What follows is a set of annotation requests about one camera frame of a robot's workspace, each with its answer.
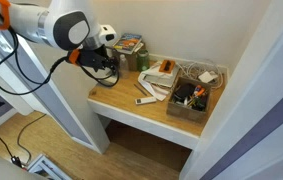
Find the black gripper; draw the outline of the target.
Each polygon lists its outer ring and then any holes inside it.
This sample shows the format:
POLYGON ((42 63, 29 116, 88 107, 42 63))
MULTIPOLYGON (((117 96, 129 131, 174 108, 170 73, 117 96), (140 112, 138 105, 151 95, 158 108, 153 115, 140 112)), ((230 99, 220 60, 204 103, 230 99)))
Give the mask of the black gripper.
POLYGON ((118 68, 116 66, 119 65, 117 58, 111 57, 109 59, 106 52, 98 52, 94 50, 81 50, 78 63, 81 66, 92 68, 95 72, 110 68, 112 74, 116 74, 118 72, 118 68))

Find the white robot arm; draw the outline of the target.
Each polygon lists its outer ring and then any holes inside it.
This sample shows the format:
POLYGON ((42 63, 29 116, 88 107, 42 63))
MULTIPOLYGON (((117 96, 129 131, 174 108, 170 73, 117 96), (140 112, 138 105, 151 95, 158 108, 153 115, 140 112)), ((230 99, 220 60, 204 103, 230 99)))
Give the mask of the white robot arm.
POLYGON ((0 30, 9 28, 32 42, 67 51, 71 64, 115 69, 105 44, 117 34, 98 23, 92 0, 51 0, 48 7, 0 0, 0 30))

